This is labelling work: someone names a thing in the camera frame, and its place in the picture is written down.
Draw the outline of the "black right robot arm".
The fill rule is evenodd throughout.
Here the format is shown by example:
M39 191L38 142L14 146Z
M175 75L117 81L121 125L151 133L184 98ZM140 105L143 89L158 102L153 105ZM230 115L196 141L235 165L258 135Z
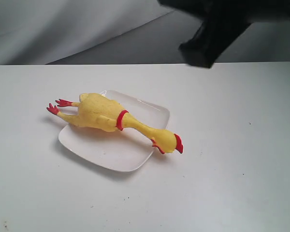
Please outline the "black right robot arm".
M186 64L211 68L219 56L256 22L290 21L290 0L160 0L159 4L202 21L180 44Z

